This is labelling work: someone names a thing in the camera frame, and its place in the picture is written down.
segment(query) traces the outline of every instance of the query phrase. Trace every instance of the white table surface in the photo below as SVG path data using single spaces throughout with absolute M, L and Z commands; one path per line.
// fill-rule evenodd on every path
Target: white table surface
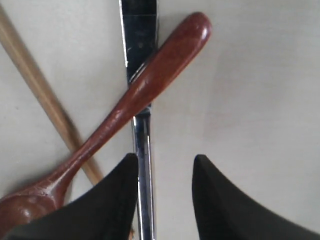
M 118 1 L 0 0 L 83 138 L 127 89 Z M 213 36 L 153 103 L 158 239 L 198 239 L 192 167 L 206 154 L 239 188 L 320 232 L 320 1 L 159 0 L 160 44 L 202 11 Z M 0 197 L 69 156 L 0 47 Z M 128 124 L 97 154 L 132 152 Z M 82 170 L 69 200 L 91 184 Z

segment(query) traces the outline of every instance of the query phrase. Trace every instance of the chopstick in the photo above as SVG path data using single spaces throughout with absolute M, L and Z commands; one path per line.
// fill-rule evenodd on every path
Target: chopstick
M 55 126 L 66 146 L 71 152 L 77 150 L 82 145 L 79 132 L 53 93 L 43 73 L 27 50 L 1 5 L 0 43 Z M 93 158 L 85 163 L 82 169 L 93 185 L 100 182 L 103 178 Z

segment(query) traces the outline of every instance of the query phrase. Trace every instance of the silver knife handle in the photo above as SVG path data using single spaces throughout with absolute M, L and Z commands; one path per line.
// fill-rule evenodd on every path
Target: silver knife handle
M 134 149 L 139 162 L 137 211 L 141 240 L 155 240 L 153 174 L 150 144 L 150 109 L 132 120 Z

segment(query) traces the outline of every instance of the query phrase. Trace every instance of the knife blade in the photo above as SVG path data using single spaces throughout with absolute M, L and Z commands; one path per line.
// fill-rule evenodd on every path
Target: knife blade
M 157 0 L 119 0 L 127 82 L 158 48 Z M 155 240 L 155 213 L 150 137 L 151 104 L 132 119 L 138 157 L 137 216 L 140 240 Z

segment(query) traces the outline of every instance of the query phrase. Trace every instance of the wooden spoon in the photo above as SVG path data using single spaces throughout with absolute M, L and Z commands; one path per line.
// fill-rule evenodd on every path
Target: wooden spoon
M 66 162 L 39 181 L 2 198 L 0 238 L 16 225 L 61 208 L 67 188 L 82 164 L 179 75 L 203 48 L 211 31 L 211 23 L 203 13 L 189 15 L 150 58 L 98 129 Z

